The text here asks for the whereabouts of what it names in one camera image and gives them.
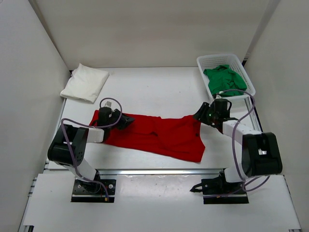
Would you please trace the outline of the red t-shirt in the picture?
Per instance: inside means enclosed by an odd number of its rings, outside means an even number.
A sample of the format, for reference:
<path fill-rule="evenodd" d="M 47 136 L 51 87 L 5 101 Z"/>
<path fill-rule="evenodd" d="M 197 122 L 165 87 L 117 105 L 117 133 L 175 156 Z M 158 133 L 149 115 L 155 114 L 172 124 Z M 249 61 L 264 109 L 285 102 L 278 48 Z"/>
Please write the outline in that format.
<path fill-rule="evenodd" d="M 201 162 L 205 151 L 200 137 L 201 123 L 192 115 L 182 118 L 127 115 L 134 122 L 123 130 L 113 129 L 105 144 Z"/>

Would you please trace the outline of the green t-shirt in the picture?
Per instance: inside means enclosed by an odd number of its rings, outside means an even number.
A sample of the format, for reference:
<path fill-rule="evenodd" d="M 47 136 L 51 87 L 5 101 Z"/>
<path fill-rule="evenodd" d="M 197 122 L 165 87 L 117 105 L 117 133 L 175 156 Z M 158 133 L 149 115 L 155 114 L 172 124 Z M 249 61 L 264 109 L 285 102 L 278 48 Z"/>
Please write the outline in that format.
<path fill-rule="evenodd" d="M 214 69 L 205 69 L 203 73 L 208 77 L 208 87 L 211 94 L 217 94 L 220 91 L 224 92 L 222 97 L 241 96 L 242 91 L 247 90 L 247 85 L 242 77 L 235 71 L 229 68 L 229 65 L 219 65 Z"/>

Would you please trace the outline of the white t-shirt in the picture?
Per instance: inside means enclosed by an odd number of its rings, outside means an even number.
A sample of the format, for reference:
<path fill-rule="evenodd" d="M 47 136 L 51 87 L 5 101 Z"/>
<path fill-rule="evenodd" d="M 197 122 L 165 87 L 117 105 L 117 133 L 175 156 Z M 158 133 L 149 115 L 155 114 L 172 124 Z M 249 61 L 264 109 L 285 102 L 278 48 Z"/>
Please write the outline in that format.
<path fill-rule="evenodd" d="M 73 70 L 60 96 L 66 99 L 94 103 L 109 77 L 108 71 L 87 67 L 83 64 Z"/>

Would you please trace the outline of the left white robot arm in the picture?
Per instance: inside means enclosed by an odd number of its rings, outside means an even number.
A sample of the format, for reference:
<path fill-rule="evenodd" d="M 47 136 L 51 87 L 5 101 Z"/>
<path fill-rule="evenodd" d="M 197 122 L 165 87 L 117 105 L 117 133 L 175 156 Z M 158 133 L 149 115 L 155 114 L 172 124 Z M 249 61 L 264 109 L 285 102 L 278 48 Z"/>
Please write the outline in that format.
<path fill-rule="evenodd" d="M 90 193 L 97 193 L 101 181 L 98 171 L 84 158 L 86 145 L 105 142 L 112 130 L 124 130 L 134 121 L 122 111 L 108 106 L 97 111 L 89 126 L 64 118 L 48 149 L 48 159 L 71 171 L 84 182 L 85 189 Z"/>

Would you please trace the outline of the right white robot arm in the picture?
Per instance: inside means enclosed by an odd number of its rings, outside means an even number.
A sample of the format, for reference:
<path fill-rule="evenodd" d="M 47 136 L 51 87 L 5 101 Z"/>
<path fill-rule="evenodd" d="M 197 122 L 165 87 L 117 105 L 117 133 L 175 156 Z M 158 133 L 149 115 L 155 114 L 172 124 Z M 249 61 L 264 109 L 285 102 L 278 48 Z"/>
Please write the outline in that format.
<path fill-rule="evenodd" d="M 217 180 L 217 188 L 228 193 L 234 183 L 251 177 L 280 174 L 283 170 L 281 155 L 275 134 L 253 130 L 230 116 L 232 102 L 215 99 L 204 102 L 194 114 L 200 123 L 216 128 L 232 139 L 234 166 L 224 169 L 223 177 Z"/>

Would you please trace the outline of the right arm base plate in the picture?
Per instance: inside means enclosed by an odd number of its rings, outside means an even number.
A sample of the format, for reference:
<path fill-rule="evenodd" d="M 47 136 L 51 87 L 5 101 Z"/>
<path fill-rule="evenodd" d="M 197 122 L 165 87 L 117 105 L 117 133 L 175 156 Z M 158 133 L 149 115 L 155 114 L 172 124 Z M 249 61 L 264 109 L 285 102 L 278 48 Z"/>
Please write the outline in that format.
<path fill-rule="evenodd" d="M 242 182 L 227 182 L 221 172 L 216 178 L 201 179 L 190 192 L 202 193 L 203 204 L 248 204 L 247 193 L 242 187 Z"/>

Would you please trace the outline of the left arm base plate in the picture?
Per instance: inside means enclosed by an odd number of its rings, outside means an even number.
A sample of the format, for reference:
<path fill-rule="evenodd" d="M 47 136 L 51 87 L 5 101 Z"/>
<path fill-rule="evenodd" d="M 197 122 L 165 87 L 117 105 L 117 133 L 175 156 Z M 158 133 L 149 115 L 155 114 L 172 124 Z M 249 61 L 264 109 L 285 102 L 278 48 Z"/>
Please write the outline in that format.
<path fill-rule="evenodd" d="M 105 189 L 101 184 L 84 182 L 76 178 L 72 188 L 71 202 L 114 203 L 116 179 L 101 179 L 99 181 L 105 186 L 108 197 L 106 197 Z"/>

